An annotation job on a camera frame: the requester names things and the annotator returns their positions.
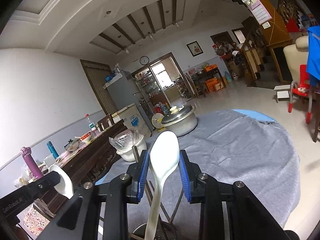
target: framed picture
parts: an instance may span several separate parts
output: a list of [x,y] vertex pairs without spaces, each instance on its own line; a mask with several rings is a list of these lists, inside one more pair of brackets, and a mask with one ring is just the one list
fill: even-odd
[[197,41],[187,44],[187,47],[190,50],[193,57],[203,53]]

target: white ceramic spoon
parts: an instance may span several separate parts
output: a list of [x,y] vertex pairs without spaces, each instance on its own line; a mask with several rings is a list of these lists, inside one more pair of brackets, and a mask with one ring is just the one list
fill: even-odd
[[153,240],[155,237],[164,182],[177,168],[178,163],[179,143],[177,136],[173,132],[165,131],[159,135],[150,152],[149,167],[156,183],[145,240]]
[[49,167],[49,172],[51,171],[56,171],[59,175],[60,175],[60,183],[58,183],[57,185],[54,186],[55,190],[63,195],[66,196],[68,199],[72,198],[74,192],[73,192],[73,185],[71,182],[70,177],[68,176],[68,174],[66,174],[64,172],[63,169],[61,169],[58,165],[56,164],[52,164]]

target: purple thermos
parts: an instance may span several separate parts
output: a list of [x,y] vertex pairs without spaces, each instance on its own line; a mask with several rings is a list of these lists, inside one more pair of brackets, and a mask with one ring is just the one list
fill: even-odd
[[40,179],[43,177],[41,170],[39,169],[38,165],[36,164],[35,160],[31,156],[31,149],[30,147],[22,147],[20,149],[22,158],[24,159],[25,163],[27,164],[28,168],[32,172],[33,176],[36,179]]

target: red chair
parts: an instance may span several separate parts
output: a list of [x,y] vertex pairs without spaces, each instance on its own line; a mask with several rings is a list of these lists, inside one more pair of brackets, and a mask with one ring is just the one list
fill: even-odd
[[[293,94],[300,96],[302,102],[304,102],[305,97],[309,97],[309,106],[308,106],[306,123],[310,123],[311,107],[312,107],[312,89],[311,89],[310,84],[306,84],[306,82],[305,82],[306,80],[309,80],[309,74],[307,73],[307,65],[300,65],[300,83],[298,81],[294,80],[291,82],[291,85],[290,85],[290,103],[289,103],[288,112],[291,113],[291,111],[292,111]],[[298,88],[308,89],[309,92],[307,92],[307,93],[299,92]]]

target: window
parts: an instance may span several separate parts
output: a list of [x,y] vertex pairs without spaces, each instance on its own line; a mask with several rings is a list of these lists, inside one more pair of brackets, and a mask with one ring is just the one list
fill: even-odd
[[162,89],[165,87],[170,87],[173,85],[171,78],[169,77],[167,71],[164,68],[162,63],[152,67],[153,73],[156,75],[156,79],[158,80]]
[[239,43],[245,42],[245,36],[242,33],[243,28],[232,30]]

